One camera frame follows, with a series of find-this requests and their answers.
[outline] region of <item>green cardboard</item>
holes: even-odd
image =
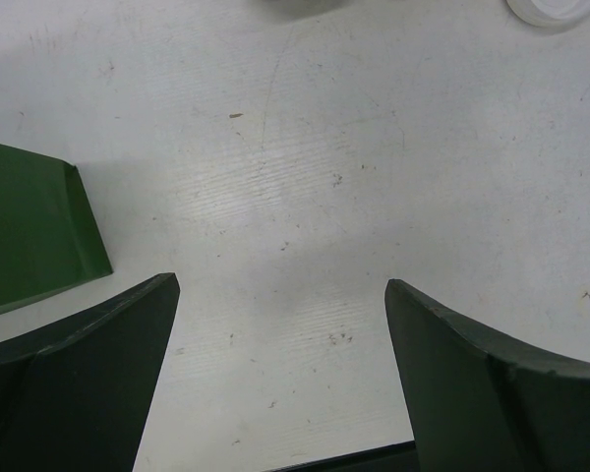
[[[0,145],[0,314],[111,272],[77,168]]]

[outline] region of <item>table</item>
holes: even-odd
[[[0,3],[0,143],[79,165],[111,277],[182,285],[137,471],[412,438],[386,281],[590,361],[590,19],[479,0]]]

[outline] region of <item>white surface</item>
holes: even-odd
[[[410,440],[391,277],[590,361],[590,19],[546,34],[497,0],[0,2],[0,143],[79,164],[116,268],[0,316],[0,340],[179,276],[138,471]]]
[[[590,0],[507,0],[511,10],[536,27],[574,25],[590,14]]]

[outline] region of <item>scratch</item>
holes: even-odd
[[[402,127],[400,125],[397,125],[397,129],[400,130],[400,132],[402,133],[402,150],[406,150],[406,147],[404,145],[404,130],[402,129]]]
[[[515,94],[518,97],[518,100],[522,99],[522,95],[520,94],[520,90],[522,89],[522,84],[524,84],[524,76],[522,77],[522,80],[520,81],[520,84],[518,84],[518,88],[515,91]]]
[[[368,94],[368,93],[365,91],[365,89],[364,89],[364,88],[362,88],[362,87],[361,87],[361,86],[359,86],[358,84],[356,84],[356,87],[358,87],[358,88],[360,89],[360,91],[361,91],[361,92],[362,92],[362,93],[363,93],[363,94],[364,94],[364,95],[365,95],[365,96],[366,96],[368,99],[370,99],[370,101],[372,101],[372,103],[373,103],[373,104],[374,104],[376,107],[380,108],[380,106],[381,106],[381,105],[380,105],[380,104],[379,104],[377,101],[375,101],[375,100],[372,98],[372,96],[371,96],[371,95],[369,95],[369,94]]]
[[[386,34],[384,34],[384,29],[381,28],[381,36],[383,37],[383,44],[384,44],[384,51],[386,52],[386,60],[391,63],[391,55],[389,54],[389,43],[386,42]]]
[[[24,119],[26,118],[26,115],[24,114],[24,111],[20,112],[20,123],[18,123],[18,131],[20,132],[22,130],[22,125],[24,124]]]
[[[50,32],[48,32],[48,25],[46,23],[43,24],[43,27],[46,30],[46,51],[50,54]]]
[[[260,148],[262,150],[265,150],[265,131],[266,131],[266,114],[268,112],[268,103],[271,100],[271,94],[273,93],[273,84],[275,83],[275,77],[277,77],[277,70],[279,69],[279,63],[282,60],[282,56],[284,56],[284,53],[286,52],[286,49],[288,48],[288,44],[291,42],[291,36],[293,35],[293,31],[295,30],[295,25],[293,25],[291,27],[291,31],[290,33],[288,33],[288,37],[286,38],[286,41],[284,41],[284,47],[282,47],[282,50],[280,51],[279,55],[277,56],[277,60],[275,61],[275,66],[273,67],[273,74],[271,75],[271,80],[268,84],[268,93],[266,94],[266,100],[265,100],[265,112],[263,113],[263,135],[261,137],[261,142],[260,142]]]
[[[332,29],[336,33],[336,36],[337,37],[341,36],[341,31],[339,31],[338,28],[336,27],[336,24],[332,20],[332,17],[327,17],[327,22],[330,24],[330,26],[332,27]]]
[[[426,50],[422,49],[422,55],[420,56],[420,61],[417,63],[415,70],[413,71],[413,76],[411,77],[411,87],[415,86],[415,77],[417,76],[418,71],[420,70],[420,66],[422,62],[424,62],[424,56],[426,55]]]
[[[588,93],[588,90],[590,90],[590,84],[588,84],[588,87],[586,87],[586,90],[584,90],[583,93],[581,94],[581,98],[579,98],[579,101],[583,101],[583,98]]]
[[[339,228],[341,228],[341,230],[343,231],[343,233],[347,234],[347,231],[345,231],[345,228],[344,228],[344,227],[341,225],[341,223],[339,223],[339,222],[338,222],[336,219],[334,219],[332,216],[330,216],[330,213],[328,213],[327,211],[325,211],[325,208],[324,208],[323,206],[319,205],[315,199],[311,198],[311,200],[313,201],[313,203],[314,203],[314,204],[315,204],[317,207],[319,207],[319,208],[321,209],[321,211],[323,211],[323,212],[324,212],[325,216],[327,216],[327,217],[328,217],[328,219],[329,219],[330,221],[332,221],[332,222],[333,222],[334,224],[336,224],[336,225],[337,225]]]

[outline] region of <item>white lid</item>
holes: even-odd
[[[590,13],[590,0],[507,0],[518,17],[536,27],[570,25]]]

